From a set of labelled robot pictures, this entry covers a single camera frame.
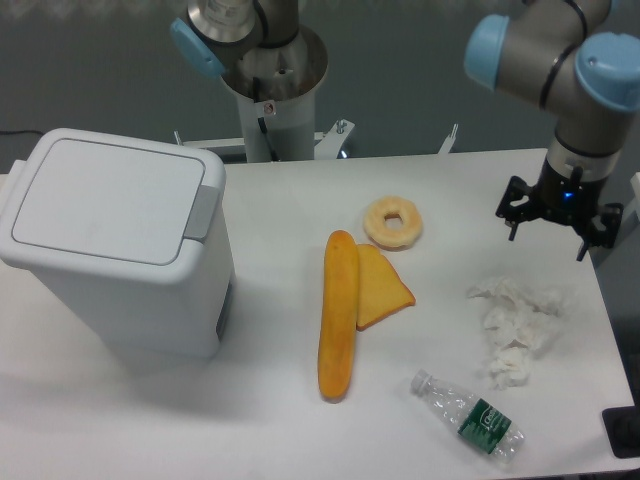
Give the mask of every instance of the donut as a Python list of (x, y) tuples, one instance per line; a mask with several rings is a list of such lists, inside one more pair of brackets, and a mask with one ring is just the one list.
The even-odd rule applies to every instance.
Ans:
[[(398, 229), (387, 226), (390, 218), (400, 218)], [(422, 233), (422, 218), (418, 209), (402, 197), (387, 196), (376, 200), (364, 216), (364, 231), (384, 249), (409, 247)]]

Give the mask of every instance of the crumpled tissue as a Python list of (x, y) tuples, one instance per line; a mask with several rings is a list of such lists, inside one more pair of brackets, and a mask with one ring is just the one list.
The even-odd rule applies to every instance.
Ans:
[(524, 385), (533, 354), (540, 354), (559, 334), (568, 297), (559, 289), (524, 288), (509, 277), (486, 279), (472, 287), (468, 297), (488, 298), (493, 303), (483, 325), (493, 346), (489, 374), (494, 387)]

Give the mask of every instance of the white table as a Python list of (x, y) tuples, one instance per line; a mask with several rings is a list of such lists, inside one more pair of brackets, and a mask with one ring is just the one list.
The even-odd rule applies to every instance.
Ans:
[[(542, 221), (516, 241), (494, 216), (512, 174), (535, 182), (543, 150), (228, 166), (224, 210), (238, 277), (210, 362), (106, 346), (30, 273), (0, 268), (0, 477), (10, 479), (502, 478), (622, 470), (601, 410), (632, 398), (579, 238)], [(425, 222), (388, 253), (417, 305), (358, 333), (339, 404), (316, 355), (329, 234), (358, 241), (365, 207), (413, 200)], [(485, 300), (509, 275), (575, 294), (573, 318), (529, 384), (489, 388)], [(409, 393), (419, 368), (504, 411), (527, 435), (500, 468)]]

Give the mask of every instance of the sticker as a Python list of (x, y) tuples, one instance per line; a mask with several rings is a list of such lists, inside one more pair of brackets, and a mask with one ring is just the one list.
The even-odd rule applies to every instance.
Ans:
[(462, 423), (458, 434), (486, 453), (491, 453), (510, 425), (511, 420), (480, 399)]

